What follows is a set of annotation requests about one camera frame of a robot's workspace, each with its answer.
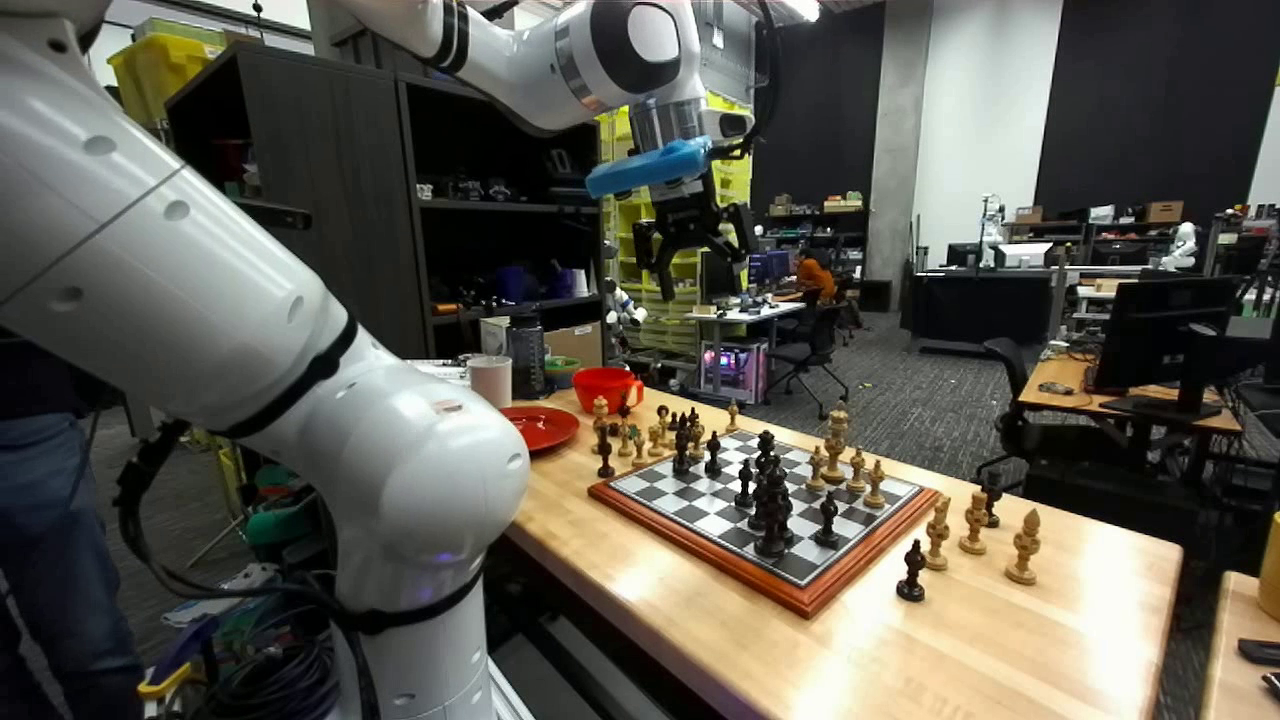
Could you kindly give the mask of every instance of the bottle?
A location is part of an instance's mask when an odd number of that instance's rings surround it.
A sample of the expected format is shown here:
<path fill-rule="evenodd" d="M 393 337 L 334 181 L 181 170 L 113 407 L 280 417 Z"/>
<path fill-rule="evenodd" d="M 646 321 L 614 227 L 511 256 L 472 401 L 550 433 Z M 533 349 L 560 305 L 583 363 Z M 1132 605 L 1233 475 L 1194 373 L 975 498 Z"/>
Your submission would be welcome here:
<path fill-rule="evenodd" d="M 511 354 L 511 398 L 521 401 L 544 398 L 544 323 L 537 314 L 511 317 L 507 354 Z"/>

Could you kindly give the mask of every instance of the person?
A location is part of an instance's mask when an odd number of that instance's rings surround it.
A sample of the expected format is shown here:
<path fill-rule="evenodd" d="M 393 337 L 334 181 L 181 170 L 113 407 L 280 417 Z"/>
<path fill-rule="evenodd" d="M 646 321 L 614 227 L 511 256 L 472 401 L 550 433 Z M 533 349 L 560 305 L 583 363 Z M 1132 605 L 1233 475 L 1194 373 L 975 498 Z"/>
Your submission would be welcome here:
<path fill-rule="evenodd" d="M 66 367 L 0 330 L 0 716 L 139 720 L 139 655 L 117 605 L 79 417 Z M 61 699 L 34 686 L 24 633 Z"/>
<path fill-rule="evenodd" d="M 816 253 L 809 246 L 794 256 L 794 293 L 816 309 L 837 309 L 841 305 L 837 277 L 816 261 Z"/>

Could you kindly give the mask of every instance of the wooden tabletop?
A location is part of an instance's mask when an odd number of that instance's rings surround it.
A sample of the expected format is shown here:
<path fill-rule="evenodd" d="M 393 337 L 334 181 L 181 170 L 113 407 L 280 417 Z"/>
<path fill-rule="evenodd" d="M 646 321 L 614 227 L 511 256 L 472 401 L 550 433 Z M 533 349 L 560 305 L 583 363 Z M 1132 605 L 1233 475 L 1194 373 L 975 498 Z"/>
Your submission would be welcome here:
<path fill-rule="evenodd" d="M 725 407 L 646 393 L 636 411 Z M 772 428 L 779 443 L 816 443 Z M 1001 500 L 989 557 L 960 557 L 970 483 L 885 461 L 888 475 L 953 498 L 948 574 L 925 574 L 926 600 L 896 600 L 902 551 L 891 546 L 818 615 L 804 621 L 734 584 L 586 498 L 593 433 L 538 456 L 511 539 L 593 600 L 672 677 L 725 716 L 1152 716 L 1180 549 L 1111 525 L 1040 510 L 1035 587 L 1003 581 L 1011 531 L 1032 510 Z"/>
<path fill-rule="evenodd" d="M 1020 405 L 1022 407 L 1043 407 L 1043 411 L 1077 411 L 1077 417 L 1123 417 L 1117 405 L 1117 398 L 1094 398 L 1085 393 L 1085 373 L 1086 373 L 1086 357 L 1072 357 L 1072 354 L 1054 354 L 1035 361 Z M 1146 387 L 1132 387 L 1128 398 L 1152 398 L 1152 401 L 1170 401 L 1170 387 L 1146 385 Z M 1214 411 L 1194 421 L 1191 428 L 1198 433 L 1214 433 L 1214 437 L 1240 437 L 1240 421 L 1234 411 Z"/>
<path fill-rule="evenodd" d="M 1280 716 L 1280 706 L 1262 692 L 1258 681 L 1269 667 L 1240 659 L 1240 638 L 1280 639 L 1280 624 L 1256 609 L 1256 577 L 1225 574 L 1202 686 L 1206 720 Z"/>

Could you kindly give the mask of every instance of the shelf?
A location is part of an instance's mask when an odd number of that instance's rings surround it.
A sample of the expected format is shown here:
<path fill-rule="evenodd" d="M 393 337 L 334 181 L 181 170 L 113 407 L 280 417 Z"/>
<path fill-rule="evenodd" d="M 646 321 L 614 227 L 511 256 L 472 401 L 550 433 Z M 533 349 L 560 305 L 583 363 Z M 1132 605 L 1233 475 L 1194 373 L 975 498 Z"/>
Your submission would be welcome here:
<path fill-rule="evenodd" d="M 494 309 L 494 314 L 563 314 L 563 309 L 593 309 L 599 305 L 599 295 L 555 295 L 555 302 L 529 302 L 529 305 L 511 305 L 511 309 Z M 483 317 L 483 309 L 462 309 L 462 314 L 429 314 L 431 323 L 476 323 Z"/>
<path fill-rule="evenodd" d="M 596 217 L 596 206 L 419 202 L 422 213 Z"/>

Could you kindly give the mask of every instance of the yellow object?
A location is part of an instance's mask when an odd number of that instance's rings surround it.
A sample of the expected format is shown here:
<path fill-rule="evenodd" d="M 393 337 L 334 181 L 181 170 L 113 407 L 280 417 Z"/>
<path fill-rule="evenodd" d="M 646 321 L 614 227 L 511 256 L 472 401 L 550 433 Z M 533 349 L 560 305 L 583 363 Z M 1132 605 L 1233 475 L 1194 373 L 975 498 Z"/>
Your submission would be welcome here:
<path fill-rule="evenodd" d="M 167 128 L 167 100 L 199 78 L 228 42 L 156 30 L 113 56 L 124 111 L 145 128 Z"/>
<path fill-rule="evenodd" d="M 1280 512 L 1270 516 L 1262 568 L 1256 574 L 1256 609 L 1280 621 Z"/>

